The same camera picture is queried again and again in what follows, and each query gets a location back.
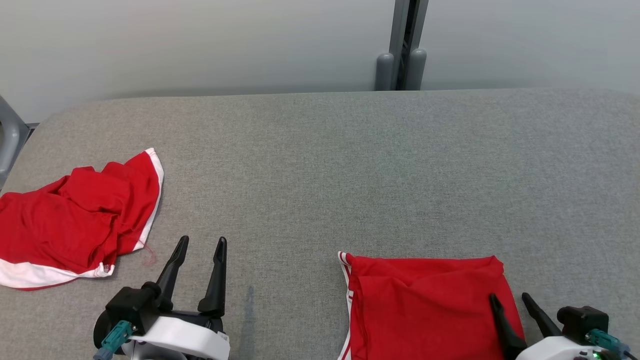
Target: gray fabric surface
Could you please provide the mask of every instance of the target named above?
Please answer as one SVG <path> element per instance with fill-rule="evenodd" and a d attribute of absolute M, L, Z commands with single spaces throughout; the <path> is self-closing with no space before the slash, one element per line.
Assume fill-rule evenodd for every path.
<path fill-rule="evenodd" d="M 195 309 L 229 241 L 232 359 L 335 359 L 348 327 L 337 251 L 495 254 L 552 317 L 607 311 L 640 350 L 640 99 L 596 90 L 469 90 L 93 102 L 41 124 L 3 191 L 155 147 L 165 170 L 146 250 L 114 276 L 0 289 L 5 359 L 90 359 L 122 286 L 155 280 L 191 237 L 175 294 Z M 540 339 L 520 306 L 527 339 Z"/>

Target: folded red shorts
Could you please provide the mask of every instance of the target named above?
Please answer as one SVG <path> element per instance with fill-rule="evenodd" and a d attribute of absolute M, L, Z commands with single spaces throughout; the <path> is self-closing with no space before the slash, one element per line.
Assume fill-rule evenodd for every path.
<path fill-rule="evenodd" d="M 503 264 L 481 259 L 373 259 L 338 254 L 349 332 L 338 360 L 502 360 L 495 293 L 524 337 Z"/>
<path fill-rule="evenodd" d="M 102 172 L 75 168 L 39 190 L 0 197 L 0 285 L 34 290 L 113 274 L 144 246 L 164 172 L 153 149 Z"/>

